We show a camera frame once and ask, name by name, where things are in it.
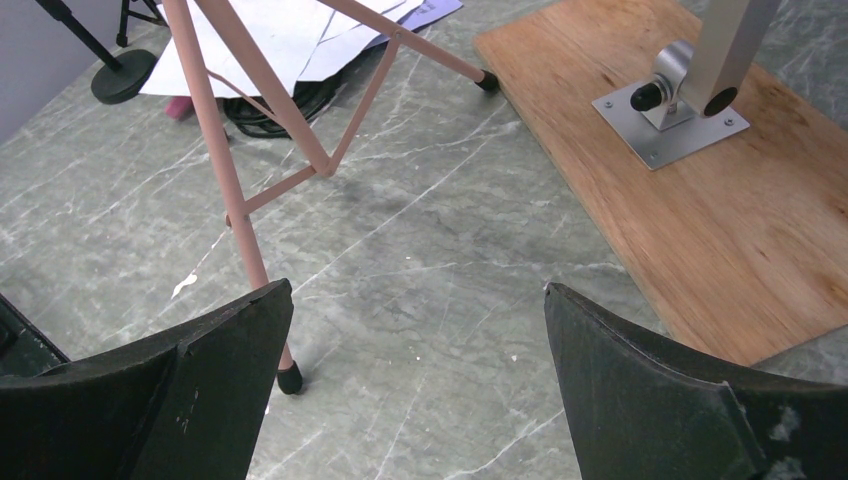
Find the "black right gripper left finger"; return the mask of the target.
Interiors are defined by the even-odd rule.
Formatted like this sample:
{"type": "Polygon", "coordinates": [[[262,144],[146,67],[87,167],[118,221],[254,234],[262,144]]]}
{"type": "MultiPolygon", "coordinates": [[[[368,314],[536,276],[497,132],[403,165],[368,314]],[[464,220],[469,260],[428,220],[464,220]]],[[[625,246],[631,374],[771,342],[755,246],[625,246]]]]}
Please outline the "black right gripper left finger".
{"type": "Polygon", "coordinates": [[[1,376],[5,479],[243,479],[293,315],[273,281],[36,377],[1,376]]]}

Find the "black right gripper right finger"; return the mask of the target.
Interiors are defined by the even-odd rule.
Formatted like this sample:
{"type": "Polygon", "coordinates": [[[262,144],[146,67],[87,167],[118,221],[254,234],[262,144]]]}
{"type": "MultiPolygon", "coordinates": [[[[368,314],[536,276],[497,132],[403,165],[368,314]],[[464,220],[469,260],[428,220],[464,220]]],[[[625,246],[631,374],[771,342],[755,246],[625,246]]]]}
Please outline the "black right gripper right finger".
{"type": "Polygon", "coordinates": [[[561,283],[544,314],[585,479],[843,479],[847,390],[632,323],[561,283]]]}

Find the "black round-base mic stand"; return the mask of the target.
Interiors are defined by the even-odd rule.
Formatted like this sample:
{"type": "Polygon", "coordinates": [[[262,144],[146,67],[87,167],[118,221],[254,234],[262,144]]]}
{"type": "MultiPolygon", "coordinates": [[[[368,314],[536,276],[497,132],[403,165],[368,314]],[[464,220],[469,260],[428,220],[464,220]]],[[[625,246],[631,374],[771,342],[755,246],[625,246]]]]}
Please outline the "black round-base mic stand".
{"type": "Polygon", "coordinates": [[[135,49],[113,56],[73,15],[61,0],[36,0],[53,19],[61,22],[104,64],[91,82],[93,96],[102,104],[115,105],[136,97],[150,77],[157,57],[135,49]]]}

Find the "grey paper sheet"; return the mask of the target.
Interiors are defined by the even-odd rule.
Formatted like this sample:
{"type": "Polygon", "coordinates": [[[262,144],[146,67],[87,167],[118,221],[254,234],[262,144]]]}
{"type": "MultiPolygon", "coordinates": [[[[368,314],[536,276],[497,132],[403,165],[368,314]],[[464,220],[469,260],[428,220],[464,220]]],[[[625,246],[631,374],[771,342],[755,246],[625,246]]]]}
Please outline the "grey paper sheet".
{"type": "MultiPolygon", "coordinates": [[[[331,21],[333,10],[311,0],[249,0],[233,1],[231,5],[275,75],[292,92],[331,21]]],[[[188,3],[188,8],[206,68],[242,92],[257,96],[259,90],[204,13],[194,1],[188,3]]],[[[173,40],[167,44],[141,92],[169,97],[189,94],[173,40]]]]}

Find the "blue sheet music page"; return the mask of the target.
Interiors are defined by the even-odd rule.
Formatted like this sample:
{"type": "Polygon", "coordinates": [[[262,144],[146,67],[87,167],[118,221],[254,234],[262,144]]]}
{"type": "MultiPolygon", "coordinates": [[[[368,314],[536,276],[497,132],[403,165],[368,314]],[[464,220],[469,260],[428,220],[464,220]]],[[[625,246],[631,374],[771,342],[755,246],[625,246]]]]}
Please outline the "blue sheet music page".
{"type": "Polygon", "coordinates": [[[417,31],[464,7],[460,0],[424,0],[415,9],[412,4],[413,1],[402,1],[382,15],[409,30],[417,31]]]}

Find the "pink small microphone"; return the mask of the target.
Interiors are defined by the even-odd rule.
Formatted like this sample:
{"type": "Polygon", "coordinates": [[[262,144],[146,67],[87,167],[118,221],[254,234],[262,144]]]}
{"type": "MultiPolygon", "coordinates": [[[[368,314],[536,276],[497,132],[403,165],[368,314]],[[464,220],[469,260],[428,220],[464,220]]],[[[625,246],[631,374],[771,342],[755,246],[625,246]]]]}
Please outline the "pink small microphone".
{"type": "Polygon", "coordinates": [[[190,97],[172,97],[165,106],[165,114],[176,121],[182,121],[194,111],[190,97]]]}

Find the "black tripod mic stand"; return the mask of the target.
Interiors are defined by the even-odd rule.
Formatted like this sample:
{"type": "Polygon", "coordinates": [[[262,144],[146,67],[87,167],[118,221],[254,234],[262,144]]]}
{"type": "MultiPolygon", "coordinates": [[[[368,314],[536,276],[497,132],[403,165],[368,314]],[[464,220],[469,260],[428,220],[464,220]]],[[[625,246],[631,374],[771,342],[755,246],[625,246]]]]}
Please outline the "black tripod mic stand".
{"type": "Polygon", "coordinates": [[[137,3],[137,0],[121,0],[120,2],[119,26],[116,34],[116,44],[122,48],[128,46],[127,33],[130,18],[135,18],[157,26],[167,26],[167,21],[160,12],[158,3],[155,0],[140,0],[140,3],[145,5],[150,11],[149,14],[134,10],[132,7],[133,3],[137,3]]]}

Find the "wooden board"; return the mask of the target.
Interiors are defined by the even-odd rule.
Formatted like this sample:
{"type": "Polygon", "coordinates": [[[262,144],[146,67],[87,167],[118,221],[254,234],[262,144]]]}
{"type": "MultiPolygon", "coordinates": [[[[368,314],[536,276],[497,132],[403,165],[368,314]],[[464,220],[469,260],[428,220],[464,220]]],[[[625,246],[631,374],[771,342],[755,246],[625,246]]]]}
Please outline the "wooden board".
{"type": "Polygon", "coordinates": [[[746,131],[648,169],[599,100],[698,27],[675,1],[562,1],[474,45],[674,338],[752,365],[847,324],[847,134],[754,67],[746,131]]]}

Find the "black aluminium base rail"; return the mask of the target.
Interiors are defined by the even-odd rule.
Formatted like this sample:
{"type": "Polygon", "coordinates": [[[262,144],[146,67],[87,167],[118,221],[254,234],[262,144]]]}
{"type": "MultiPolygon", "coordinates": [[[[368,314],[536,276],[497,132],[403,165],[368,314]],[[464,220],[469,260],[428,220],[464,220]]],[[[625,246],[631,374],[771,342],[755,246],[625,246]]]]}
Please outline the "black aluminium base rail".
{"type": "Polygon", "coordinates": [[[1,376],[36,377],[70,359],[1,296],[1,376]]]}

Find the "silver metal bracket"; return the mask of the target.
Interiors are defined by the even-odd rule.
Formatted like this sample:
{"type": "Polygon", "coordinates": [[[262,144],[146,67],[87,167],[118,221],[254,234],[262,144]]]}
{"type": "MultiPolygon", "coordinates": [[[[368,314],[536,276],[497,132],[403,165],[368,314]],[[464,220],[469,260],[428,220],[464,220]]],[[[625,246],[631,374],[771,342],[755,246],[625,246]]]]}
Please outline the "silver metal bracket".
{"type": "Polygon", "coordinates": [[[670,43],[650,76],[593,107],[651,171],[747,129],[731,105],[778,8],[776,1],[711,2],[696,43],[670,43]]]}

